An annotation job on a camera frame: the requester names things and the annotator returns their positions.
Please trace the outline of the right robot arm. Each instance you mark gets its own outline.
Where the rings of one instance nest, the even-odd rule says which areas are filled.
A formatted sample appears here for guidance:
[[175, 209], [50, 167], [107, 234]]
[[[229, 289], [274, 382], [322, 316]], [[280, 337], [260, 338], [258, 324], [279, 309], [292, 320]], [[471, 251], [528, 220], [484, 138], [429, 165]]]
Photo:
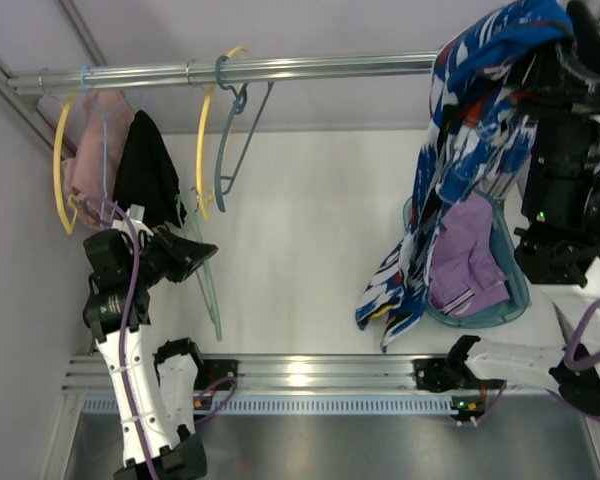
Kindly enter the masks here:
[[444, 368], [453, 382], [549, 392], [600, 423], [600, 25], [582, 1], [573, 33], [516, 63], [515, 108], [535, 123], [515, 260], [561, 314], [567, 341], [534, 347], [464, 335]]

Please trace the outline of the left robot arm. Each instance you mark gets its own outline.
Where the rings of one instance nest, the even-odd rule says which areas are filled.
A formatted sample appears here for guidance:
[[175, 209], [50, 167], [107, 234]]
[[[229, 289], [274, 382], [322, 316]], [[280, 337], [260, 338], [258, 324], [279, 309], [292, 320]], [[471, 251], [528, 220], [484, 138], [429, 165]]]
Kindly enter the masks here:
[[92, 272], [83, 320], [105, 361], [122, 431], [115, 478], [203, 478], [207, 459], [193, 413], [203, 361], [190, 338], [152, 349], [149, 290], [188, 279], [217, 246], [158, 227], [104, 230], [85, 240], [84, 250]]

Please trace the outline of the mint green plastic hanger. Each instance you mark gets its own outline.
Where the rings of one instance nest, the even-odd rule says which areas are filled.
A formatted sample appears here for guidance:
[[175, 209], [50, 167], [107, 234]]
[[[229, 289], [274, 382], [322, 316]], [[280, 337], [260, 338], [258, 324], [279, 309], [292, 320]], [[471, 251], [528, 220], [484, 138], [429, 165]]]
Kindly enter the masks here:
[[[190, 228], [193, 233], [193, 238], [196, 242], [202, 243], [203, 236], [198, 223], [198, 217], [195, 210], [191, 210], [184, 197], [179, 195], [176, 200], [178, 207], [178, 214], [185, 213], [184, 219], [181, 221], [181, 229], [185, 231]], [[201, 289], [203, 300], [209, 315], [210, 321], [214, 326], [215, 338], [218, 342], [223, 340], [223, 331], [221, 324], [221, 315], [219, 304], [217, 300], [217, 294], [215, 289], [215, 282], [211, 270], [211, 266], [208, 260], [205, 260], [202, 264], [202, 271], [204, 277], [201, 277], [199, 273], [196, 274], [198, 283]]]

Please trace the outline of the blue red white patterned trousers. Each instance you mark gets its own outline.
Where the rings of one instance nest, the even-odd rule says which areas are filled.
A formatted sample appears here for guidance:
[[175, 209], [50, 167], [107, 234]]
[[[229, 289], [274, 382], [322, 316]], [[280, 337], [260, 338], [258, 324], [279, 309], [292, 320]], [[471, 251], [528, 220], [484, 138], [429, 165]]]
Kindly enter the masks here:
[[422, 318], [442, 220], [500, 162], [519, 168], [536, 134], [505, 82], [514, 64], [545, 44], [571, 41], [557, 1], [512, 1], [447, 42], [431, 67], [427, 137], [416, 163], [411, 223], [380, 262], [355, 309], [357, 327], [384, 324], [379, 349]]

